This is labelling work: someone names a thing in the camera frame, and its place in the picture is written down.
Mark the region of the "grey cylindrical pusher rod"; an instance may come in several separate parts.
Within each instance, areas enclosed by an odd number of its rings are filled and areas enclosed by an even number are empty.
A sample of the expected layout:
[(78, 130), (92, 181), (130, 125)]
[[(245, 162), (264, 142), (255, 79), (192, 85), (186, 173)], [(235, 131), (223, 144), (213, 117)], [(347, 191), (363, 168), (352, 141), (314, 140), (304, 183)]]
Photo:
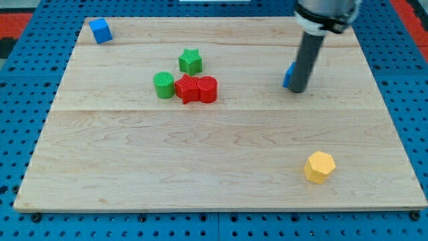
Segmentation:
[(289, 91), (293, 93), (305, 91), (323, 41), (324, 36), (304, 32), (295, 60), (294, 73), (288, 86)]

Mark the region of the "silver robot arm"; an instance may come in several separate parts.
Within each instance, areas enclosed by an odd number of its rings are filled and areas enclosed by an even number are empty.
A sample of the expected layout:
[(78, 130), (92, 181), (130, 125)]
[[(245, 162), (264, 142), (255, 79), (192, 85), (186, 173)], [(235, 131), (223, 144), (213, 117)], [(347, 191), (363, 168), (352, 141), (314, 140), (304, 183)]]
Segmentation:
[(305, 91), (326, 34), (343, 33), (358, 17), (361, 3), (361, 0), (297, 1), (294, 16), (304, 32), (293, 71), (288, 74), (290, 92)]

